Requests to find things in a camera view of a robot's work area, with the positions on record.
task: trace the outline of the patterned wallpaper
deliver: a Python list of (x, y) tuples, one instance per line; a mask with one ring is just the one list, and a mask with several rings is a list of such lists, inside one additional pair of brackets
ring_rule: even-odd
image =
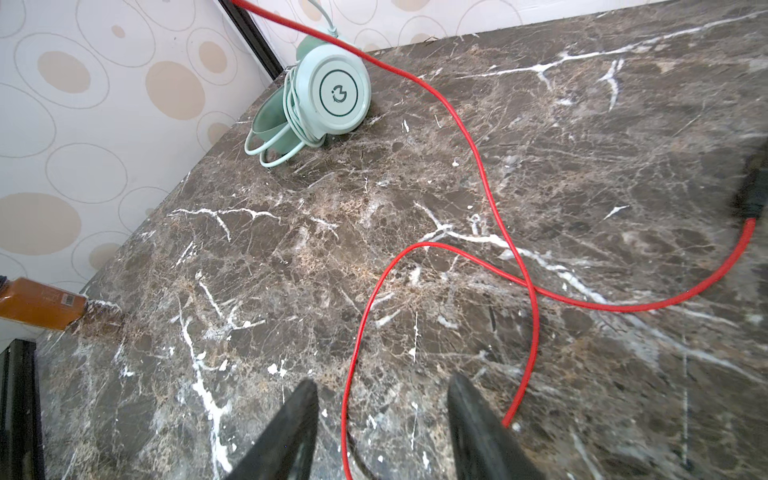
[(216, 0), (1, 0), (0, 275), (79, 291), (270, 82)]
[[(307, 0), (251, 0), (278, 15), (325, 31)], [(574, 17), (662, 0), (319, 0), (339, 34), (365, 51)], [(304, 34), (254, 16), (283, 65), (296, 63)]]

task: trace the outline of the beige oval pattern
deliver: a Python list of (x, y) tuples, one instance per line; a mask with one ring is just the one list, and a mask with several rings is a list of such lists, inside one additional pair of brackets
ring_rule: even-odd
[(101, 268), (114, 257), (118, 248), (120, 248), (118, 243), (102, 243), (91, 250), (91, 253), (88, 255), (88, 263), (91, 264), (94, 270), (101, 270)]
[(212, 41), (204, 41), (198, 49), (203, 66), (213, 73), (222, 73), (227, 69), (227, 54)]
[(78, 0), (74, 20), (91, 49), (116, 65), (141, 67), (154, 57), (152, 27), (128, 2)]
[(209, 111), (197, 121), (197, 143), (203, 151), (209, 151), (235, 121), (222, 111)]
[(107, 230), (83, 237), (72, 249), (72, 269), (83, 280), (88, 281), (98, 271), (96, 265), (108, 262), (114, 255), (114, 245), (122, 245), (128, 239), (127, 233)]
[(227, 39), (212, 28), (195, 28), (187, 37), (187, 58), (194, 73), (214, 85), (226, 85), (237, 76), (237, 55)]
[(200, 79), (175, 61), (159, 61), (147, 72), (147, 94), (155, 107), (177, 120), (195, 118), (205, 107)]
[(128, 183), (123, 161), (94, 144), (67, 144), (52, 151), (45, 162), (45, 176), (63, 197), (83, 204), (114, 200)]
[(40, 55), (38, 71), (49, 85), (69, 94), (81, 94), (91, 86), (91, 74), (83, 62), (63, 51)]
[(194, 0), (136, 0), (151, 21), (170, 31), (184, 31), (194, 24)]
[(468, 8), (458, 20), (456, 34), (467, 35), (523, 24), (523, 18), (513, 4), (505, 0), (480, 0)]
[(24, 0), (2, 0), (0, 2), (0, 38), (18, 33), (27, 19)]
[(301, 4), (301, 9), (304, 11), (304, 15), (309, 17), (313, 22), (319, 22), (319, 20), (323, 17), (323, 14), (320, 13), (320, 10), (315, 8), (315, 5), (312, 5), (307, 0), (299, 0), (299, 3)]
[(17, 112), (0, 115), (0, 157), (31, 157), (53, 145), (56, 123), (37, 98), (6, 84), (0, 84), (0, 98), (4, 111)]
[(16, 280), (20, 276), (29, 276), (27, 269), (21, 262), (3, 253), (0, 253), (0, 275), (8, 277), (9, 280)]
[(416, 15), (400, 28), (397, 45), (420, 43), (430, 37), (445, 38), (447, 36), (448, 33), (437, 20), (426, 15)]
[(362, 45), (363, 51), (374, 51), (392, 46), (382, 32), (373, 28), (364, 28), (357, 32), (355, 45)]
[(69, 247), (80, 235), (80, 215), (48, 194), (21, 193), (0, 198), (0, 248), (21, 255), (48, 255)]
[(370, 0), (368, 2), (341, 2), (333, 0), (336, 9), (341, 16), (355, 25), (365, 25), (376, 15), (376, 9), (379, 7), (379, 0)]
[(227, 130), (230, 128), (226, 126), (225, 124), (221, 124), (219, 122), (216, 122), (215, 124), (212, 124), (208, 127), (208, 141), (210, 144), (215, 145), (216, 142), (221, 139), (224, 134), (226, 134)]
[(92, 108), (109, 95), (109, 76), (90, 50), (55, 33), (33, 33), (18, 41), (16, 70), (36, 94), (67, 108)]
[(392, 0), (392, 3), (400, 10), (415, 12), (424, 8), (429, 3), (429, 0)]

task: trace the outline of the red power cord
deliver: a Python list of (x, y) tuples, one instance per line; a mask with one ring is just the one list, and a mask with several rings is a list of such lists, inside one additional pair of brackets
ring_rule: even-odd
[(531, 300), (531, 312), (533, 317), (533, 335), (531, 339), (531, 352), (528, 355), (528, 362), (525, 365), (525, 371), (523, 372), (523, 376), (520, 381), (520, 386), (518, 387), (518, 391), (515, 393), (515, 397), (512, 400), (512, 404), (510, 405), (509, 410), (507, 410), (507, 413), (506, 415), (504, 415), (504, 419), (502, 420), (502, 425), (504, 427), (509, 427), (509, 424), (512, 421), (512, 417), (515, 416), (515, 412), (520, 406), (520, 402), (522, 402), (523, 395), (525, 394), (525, 388), (528, 386), (528, 381), (531, 378), (531, 373), (533, 372), (533, 367), (536, 362), (536, 352), (538, 349), (538, 336), (539, 336), (539, 312), (538, 312), (538, 302), (536, 300), (537, 292), (540, 293), (541, 295), (548, 296), (553, 300), (557, 300), (563, 303), (568, 303), (570, 305), (580, 306), (590, 310), (604, 310), (604, 311), (617, 312), (617, 313), (632, 313), (632, 312), (645, 312), (648, 310), (658, 310), (666, 306), (671, 306), (677, 303), (684, 302), (685, 300), (688, 300), (689, 298), (703, 292), (713, 283), (723, 278), (723, 276), (725, 276), (725, 274), (728, 273), (731, 267), (733, 267), (733, 265), (738, 261), (739, 257), (741, 257), (741, 254), (744, 252), (744, 250), (746, 249), (747, 245), (750, 242), (752, 233), (755, 230), (756, 221), (754, 218), (750, 218), (744, 221), (744, 227), (743, 227), (741, 238), (739, 239), (738, 244), (733, 249), (733, 252), (730, 254), (730, 256), (728, 256), (728, 258), (725, 260), (725, 262), (723, 262), (720, 268), (715, 270), (715, 272), (712, 273), (709, 277), (707, 277), (703, 282), (699, 283), (698, 285), (688, 290), (687, 292), (681, 293), (680, 295), (674, 296), (668, 300), (663, 300), (660, 302), (645, 303), (641, 305), (608, 305), (604, 303), (583, 302), (581, 300), (573, 300), (566, 296), (558, 295), (556, 293), (550, 292), (549, 290), (545, 290), (541, 287), (535, 286), (531, 281), (531, 277), (530, 275), (528, 275), (528, 270), (525, 268), (523, 259), (520, 256), (518, 249), (515, 248), (515, 244), (512, 242), (512, 238), (510, 238), (509, 233), (507, 232), (507, 229), (505, 228), (504, 223), (502, 221), (502, 217), (499, 214), (498, 209), (496, 208), (496, 202), (493, 199), (491, 188), (488, 185), (488, 178), (485, 176), (485, 168), (483, 167), (482, 159), (480, 158), (480, 153), (478, 152), (477, 146), (475, 146), (475, 142), (472, 140), (472, 136), (467, 131), (466, 127), (464, 126), (464, 123), (462, 122), (462, 119), (459, 117), (458, 113), (456, 113), (456, 110), (454, 110), (450, 102), (448, 102), (448, 100), (445, 97), (443, 97), (439, 91), (435, 90), (430, 84), (423, 81), (421, 78), (416, 77), (414, 74), (408, 73), (407, 71), (401, 70), (400, 68), (388, 65), (383, 61), (380, 61), (378, 58), (368, 55), (364, 51), (359, 50), (358, 48), (355, 48), (352, 45), (349, 45), (344, 41), (339, 40), (338, 38), (334, 38), (331, 35), (324, 34), (320, 31), (314, 30), (313, 28), (309, 28), (298, 22), (293, 22), (291, 20), (288, 20), (287, 18), (283, 18), (279, 15), (268, 12), (267, 10), (257, 7), (256, 5), (250, 2), (247, 2), (246, 0), (233, 0), (233, 3), (235, 5), (240, 6), (241, 8), (245, 8), (246, 10), (249, 10), (255, 13), (256, 15), (259, 15), (260, 17), (266, 18), (267, 20), (271, 20), (272, 22), (284, 25), (288, 28), (301, 31), (303, 33), (306, 33), (307, 35), (312, 35), (315, 38), (319, 38), (320, 40), (326, 41), (328, 43), (336, 45), (337, 47), (341, 47), (344, 50), (352, 52), (358, 57), (373, 63), (377, 67), (383, 68), (384, 70), (387, 70), (387, 71), (391, 71), (392, 73), (397, 74), (401, 77), (408, 78), (410, 81), (415, 82), (416, 84), (426, 89), (429, 93), (433, 94), (440, 101), (440, 103), (442, 103), (445, 106), (445, 108), (448, 110), (448, 113), (451, 114), (451, 116), (453, 117), (453, 120), (456, 122), (456, 125), (458, 126), (458, 129), (462, 132), (462, 134), (464, 135), (464, 138), (466, 138), (467, 143), (469, 143), (469, 147), (472, 150), (472, 154), (475, 156), (475, 162), (477, 163), (477, 166), (478, 166), (480, 180), (482, 181), (483, 190), (485, 190), (485, 197), (488, 199), (488, 203), (490, 205), (491, 212), (493, 213), (493, 217), (496, 220), (496, 224), (498, 225), (499, 230), (502, 231), (502, 236), (504, 237), (504, 240), (507, 242), (507, 245), (509, 245), (509, 249), (512, 251), (512, 254), (515, 256), (515, 261), (520, 267), (520, 271), (522, 272), (522, 275), (523, 275), (523, 278), (518, 278), (510, 273), (506, 273), (505, 271), (497, 268), (496, 266), (491, 265), (488, 262), (485, 262), (484, 260), (480, 260), (479, 258), (474, 257), (469, 253), (466, 253), (463, 250), (460, 250), (456, 247), (452, 247), (450, 245), (446, 245), (445, 243), (436, 243), (436, 242), (414, 243), (413, 245), (407, 247), (405, 250), (400, 252), (398, 256), (395, 257), (392, 260), (392, 262), (386, 267), (386, 269), (384, 270), (384, 273), (382, 273), (381, 277), (379, 278), (379, 281), (376, 282), (376, 286), (373, 288), (371, 297), (369, 298), (368, 303), (366, 304), (366, 309), (362, 314), (362, 320), (360, 321), (360, 327), (358, 328), (358, 331), (357, 331), (357, 340), (355, 341), (355, 349), (353, 350), (352, 361), (349, 364), (349, 374), (347, 375), (347, 378), (346, 378), (346, 387), (344, 389), (344, 396), (342, 400), (341, 459), (344, 465), (344, 474), (346, 475), (348, 480), (353, 480), (352, 471), (349, 469), (349, 459), (347, 457), (347, 444), (346, 444), (347, 416), (349, 414), (349, 392), (352, 388), (352, 380), (355, 375), (355, 365), (357, 364), (357, 357), (360, 351), (360, 343), (362, 342), (362, 333), (366, 328), (366, 321), (368, 320), (368, 315), (370, 314), (371, 307), (373, 306), (373, 300), (376, 298), (376, 295), (379, 293), (379, 290), (384, 284), (384, 280), (386, 280), (386, 277), (387, 275), (389, 275), (389, 272), (392, 271), (392, 268), (394, 268), (395, 265), (411, 250), (415, 250), (420, 247), (434, 247), (434, 248), (441, 248), (443, 250), (448, 250), (450, 252), (461, 255), (462, 257), (468, 260), (471, 260), (472, 262), (477, 263), (480, 266), (483, 266), (484, 268), (492, 271), (493, 273), (496, 273), (499, 276), (503, 276), (505, 279), (510, 280), (514, 283), (517, 283), (518, 285), (524, 286), (528, 289), (528, 296), (530, 297), (530, 300)]

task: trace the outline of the black plug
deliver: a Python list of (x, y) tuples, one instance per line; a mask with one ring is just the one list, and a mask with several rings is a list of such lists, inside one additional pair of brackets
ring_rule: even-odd
[(737, 195), (742, 218), (760, 218), (768, 201), (768, 144), (751, 159), (744, 183)]
[(744, 182), (744, 201), (741, 214), (744, 218), (760, 218), (768, 200), (768, 167), (750, 171)]

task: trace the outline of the marble countertop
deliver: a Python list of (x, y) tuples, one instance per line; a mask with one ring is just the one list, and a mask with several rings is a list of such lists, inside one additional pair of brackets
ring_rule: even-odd
[[(473, 133), (535, 282), (647, 302), (730, 253), (731, 200), (768, 137), (768, 3), (685, 0), (377, 52)], [(356, 131), (266, 170), (243, 153), (273, 86), (38, 344), (49, 478), (224, 478), (298, 382), (319, 387), (313, 478), (343, 478), (341, 397), (361, 309), (421, 239), (515, 272), (444, 108), (369, 69)], [(549, 478), (764, 478), (768, 230), (681, 306), (541, 300), (514, 435)], [(363, 341), (349, 421), (369, 478), (454, 478), (445, 395), (497, 412), (531, 341), (525, 289), (444, 252), (407, 256)], [(352, 462), (355, 478), (365, 478)]]

